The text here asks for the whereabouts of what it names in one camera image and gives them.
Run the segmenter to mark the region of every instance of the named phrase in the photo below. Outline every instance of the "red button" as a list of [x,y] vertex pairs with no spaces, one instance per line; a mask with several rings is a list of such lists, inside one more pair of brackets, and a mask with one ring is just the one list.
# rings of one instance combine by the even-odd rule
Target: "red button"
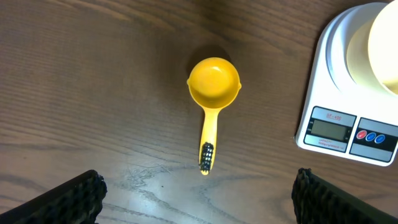
[[367,133],[368,133],[367,131],[362,130],[362,131],[360,131],[358,134],[356,134],[356,138],[357,138],[357,139],[365,138],[365,136],[366,136]]

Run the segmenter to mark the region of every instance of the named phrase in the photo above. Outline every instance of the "ridged rubber pad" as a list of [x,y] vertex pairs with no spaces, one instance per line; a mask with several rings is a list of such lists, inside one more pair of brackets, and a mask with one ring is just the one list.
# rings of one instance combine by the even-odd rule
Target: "ridged rubber pad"
[[312,174],[310,169],[298,170],[292,200],[298,224],[398,223],[396,218]]
[[0,223],[92,224],[102,210],[106,184],[94,170],[0,215]]

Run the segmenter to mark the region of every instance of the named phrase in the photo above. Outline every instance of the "blue button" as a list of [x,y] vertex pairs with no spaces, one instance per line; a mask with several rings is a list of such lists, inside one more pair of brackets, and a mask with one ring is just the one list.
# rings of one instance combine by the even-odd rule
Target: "blue button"
[[385,135],[381,134],[381,135],[379,135],[379,136],[374,140],[374,142],[375,142],[376,144],[380,144],[380,143],[382,143],[385,139],[386,139]]
[[376,133],[369,133],[367,136],[366,136],[366,140],[367,141],[373,141],[373,139],[376,137]]

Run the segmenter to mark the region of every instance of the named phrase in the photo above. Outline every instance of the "scoop handle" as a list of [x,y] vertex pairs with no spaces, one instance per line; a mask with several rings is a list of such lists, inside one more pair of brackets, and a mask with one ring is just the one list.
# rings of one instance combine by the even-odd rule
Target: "scoop handle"
[[205,108],[205,122],[201,132],[199,166],[203,175],[209,174],[216,157],[217,118],[220,110]]

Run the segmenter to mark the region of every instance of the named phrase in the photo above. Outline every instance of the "button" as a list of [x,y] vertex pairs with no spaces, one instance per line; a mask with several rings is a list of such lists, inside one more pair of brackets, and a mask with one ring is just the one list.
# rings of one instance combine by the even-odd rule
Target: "button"
[[366,136],[366,140],[367,141],[373,141],[373,139],[376,137],[376,133],[369,133],[367,136]]
[[379,136],[374,140],[374,142],[375,142],[376,144],[380,144],[380,143],[382,143],[385,139],[386,139],[386,136],[383,135],[383,134],[381,134],[381,135],[379,135]]
[[362,131],[360,131],[358,134],[356,134],[356,138],[357,138],[357,139],[365,138],[365,136],[366,136],[367,133],[368,133],[367,131],[362,130]]

